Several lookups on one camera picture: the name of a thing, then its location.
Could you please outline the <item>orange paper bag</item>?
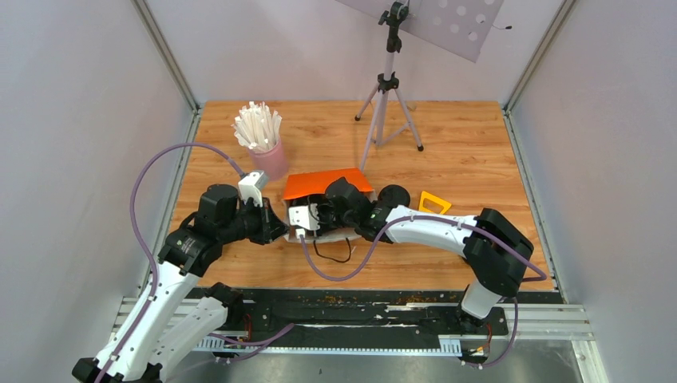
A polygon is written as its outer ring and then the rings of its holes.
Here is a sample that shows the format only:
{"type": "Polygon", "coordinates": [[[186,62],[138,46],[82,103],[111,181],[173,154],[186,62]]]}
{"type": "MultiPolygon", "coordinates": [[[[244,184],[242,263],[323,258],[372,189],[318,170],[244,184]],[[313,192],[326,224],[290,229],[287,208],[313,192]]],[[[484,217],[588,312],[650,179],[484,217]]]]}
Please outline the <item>orange paper bag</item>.
{"type": "MultiPolygon", "coordinates": [[[[292,174],[288,176],[283,189],[283,204],[287,213],[289,207],[299,205],[310,205],[316,203],[317,206],[324,200],[324,193],[327,187],[341,177],[345,177],[349,183],[353,184],[369,200],[376,200],[376,193],[366,176],[358,168],[343,168],[338,170],[329,170],[321,172],[306,172],[292,174]]],[[[315,255],[321,259],[330,260],[335,263],[347,263],[351,260],[354,253],[354,241],[359,237],[351,228],[335,229],[322,233],[316,231],[315,236],[306,235],[306,245],[312,247],[315,255]],[[347,255],[343,258],[323,254],[319,251],[319,244],[326,243],[345,243],[347,245],[347,255]]],[[[289,243],[298,243],[299,239],[293,236],[291,231],[285,235],[289,243]]]]}

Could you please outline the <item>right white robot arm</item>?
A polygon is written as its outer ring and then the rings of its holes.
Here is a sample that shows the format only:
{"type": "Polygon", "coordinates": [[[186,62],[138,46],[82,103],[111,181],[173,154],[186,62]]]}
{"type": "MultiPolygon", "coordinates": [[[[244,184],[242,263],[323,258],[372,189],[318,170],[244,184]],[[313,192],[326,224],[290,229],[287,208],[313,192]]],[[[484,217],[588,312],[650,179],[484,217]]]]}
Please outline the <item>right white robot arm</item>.
{"type": "Polygon", "coordinates": [[[371,200],[342,177],[309,212],[321,230],[350,228],[372,243],[414,243],[459,255],[475,275],[455,313],[466,333],[485,326],[498,302],[516,297],[532,265],[533,244],[499,211],[485,207],[465,216],[416,211],[410,193],[397,184],[371,200]]]}

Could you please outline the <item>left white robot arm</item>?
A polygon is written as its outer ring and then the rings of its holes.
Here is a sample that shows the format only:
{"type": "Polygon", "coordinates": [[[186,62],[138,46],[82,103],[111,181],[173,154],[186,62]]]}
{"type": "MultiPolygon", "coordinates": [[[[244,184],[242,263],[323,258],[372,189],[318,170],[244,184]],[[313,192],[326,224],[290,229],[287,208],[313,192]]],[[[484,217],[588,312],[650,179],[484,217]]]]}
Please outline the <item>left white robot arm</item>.
{"type": "Polygon", "coordinates": [[[244,197],[227,184],[213,184],[199,208],[170,233],[153,277],[114,339],[95,357],[77,361],[79,382],[165,382],[197,344],[221,326],[244,320],[243,294],[218,282],[174,326],[169,322],[184,298],[221,255],[226,244],[247,239],[273,243],[288,232],[269,199],[244,197]]]}

